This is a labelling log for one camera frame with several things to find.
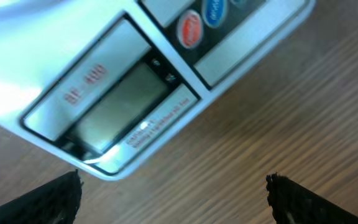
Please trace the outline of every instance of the white scale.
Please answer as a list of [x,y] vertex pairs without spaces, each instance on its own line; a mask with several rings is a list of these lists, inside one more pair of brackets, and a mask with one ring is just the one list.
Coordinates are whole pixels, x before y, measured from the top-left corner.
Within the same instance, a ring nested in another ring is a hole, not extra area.
[[313,6],[0,0],[0,125],[96,177],[122,179]]

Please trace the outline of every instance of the wooden surface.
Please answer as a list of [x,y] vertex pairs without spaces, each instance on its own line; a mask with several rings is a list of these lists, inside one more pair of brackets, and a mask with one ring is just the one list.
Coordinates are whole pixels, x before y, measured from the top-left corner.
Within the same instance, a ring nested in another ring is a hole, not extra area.
[[[0,205],[72,169],[0,128]],[[358,215],[358,1],[319,0],[127,179],[81,173],[76,223],[273,223],[264,190],[272,172]]]

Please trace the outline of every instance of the black object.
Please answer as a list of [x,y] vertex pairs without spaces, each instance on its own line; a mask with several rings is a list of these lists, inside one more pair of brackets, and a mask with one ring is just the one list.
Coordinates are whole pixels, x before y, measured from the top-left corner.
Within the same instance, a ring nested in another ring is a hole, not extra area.
[[81,194],[78,171],[69,172],[0,206],[0,224],[71,224]]
[[266,177],[267,198],[277,224],[358,224],[358,217],[287,177]]

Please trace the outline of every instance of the digital kitchen scale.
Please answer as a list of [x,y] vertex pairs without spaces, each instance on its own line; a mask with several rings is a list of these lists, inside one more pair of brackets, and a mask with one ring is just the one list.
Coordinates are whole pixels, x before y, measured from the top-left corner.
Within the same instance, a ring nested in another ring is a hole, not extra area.
[[0,6],[0,125],[104,180],[137,169],[314,6],[49,2]]

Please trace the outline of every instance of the scale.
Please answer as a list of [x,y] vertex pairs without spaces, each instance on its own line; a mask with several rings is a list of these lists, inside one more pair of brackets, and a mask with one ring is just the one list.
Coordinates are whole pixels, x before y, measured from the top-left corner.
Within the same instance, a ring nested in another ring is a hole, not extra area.
[[314,0],[3,2],[0,125],[104,180],[136,170],[314,6]]

